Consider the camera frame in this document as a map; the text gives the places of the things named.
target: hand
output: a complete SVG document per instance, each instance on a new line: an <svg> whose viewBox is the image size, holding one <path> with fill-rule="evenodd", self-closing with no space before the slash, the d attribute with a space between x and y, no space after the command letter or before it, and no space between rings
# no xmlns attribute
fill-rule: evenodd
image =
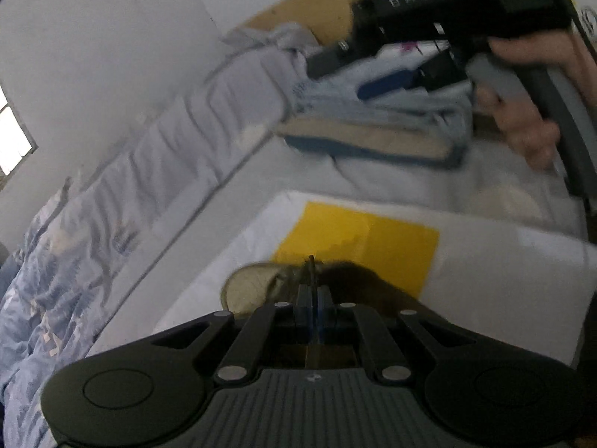
<svg viewBox="0 0 597 448"><path fill-rule="evenodd" d="M540 32L514 40L490 39L491 50L512 64L551 64L562 67L588 106L597 106L597 64L579 35L565 31ZM508 145L533 169L553 161L559 127L539 115L530 99L502 101L486 85L477 87L477 100L506 135Z"/></svg>

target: window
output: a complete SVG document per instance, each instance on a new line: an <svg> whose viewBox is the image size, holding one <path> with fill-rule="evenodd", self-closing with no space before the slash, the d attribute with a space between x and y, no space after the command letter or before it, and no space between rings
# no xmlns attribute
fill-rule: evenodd
<svg viewBox="0 0 597 448"><path fill-rule="evenodd" d="M0 189L10 172L34 150L33 140L20 127L0 89Z"/></svg>

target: bed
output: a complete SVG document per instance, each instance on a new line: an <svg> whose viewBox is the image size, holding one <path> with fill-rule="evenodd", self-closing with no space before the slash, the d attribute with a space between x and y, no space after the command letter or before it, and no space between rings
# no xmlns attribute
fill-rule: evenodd
<svg viewBox="0 0 597 448"><path fill-rule="evenodd" d="M572 237L592 267L578 202L556 175L531 172L501 143L473 143L451 172L300 154L272 136L317 45L304 28L327 43L347 18L346 0L286 0L257 15L248 26L266 32L233 32L236 53L207 82L176 98L93 180L68 180L40 210L0 269L6 446L54 446L40 409L47 378L154 332L280 192L471 212L468 197L481 187L515 184L544 214L539 225ZM277 27L288 20L303 26ZM583 294L581 310L592 291Z"/></svg>

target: folded clothes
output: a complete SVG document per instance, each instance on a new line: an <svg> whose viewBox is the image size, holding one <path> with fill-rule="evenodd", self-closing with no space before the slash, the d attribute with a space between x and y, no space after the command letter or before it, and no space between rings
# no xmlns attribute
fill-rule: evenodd
<svg viewBox="0 0 597 448"><path fill-rule="evenodd" d="M302 151L456 167L472 137L469 81L432 92L395 89L366 101L357 94L362 84L416 68L428 57L380 56L326 79L305 80L294 88L296 119L276 132Z"/></svg>

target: blue cloth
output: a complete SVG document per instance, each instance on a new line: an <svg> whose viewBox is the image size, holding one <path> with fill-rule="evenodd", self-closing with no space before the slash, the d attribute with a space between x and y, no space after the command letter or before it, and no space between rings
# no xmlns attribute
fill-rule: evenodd
<svg viewBox="0 0 597 448"><path fill-rule="evenodd" d="M23 266L23 255L21 248L16 249L0 267L0 296L4 296L21 266Z"/></svg>

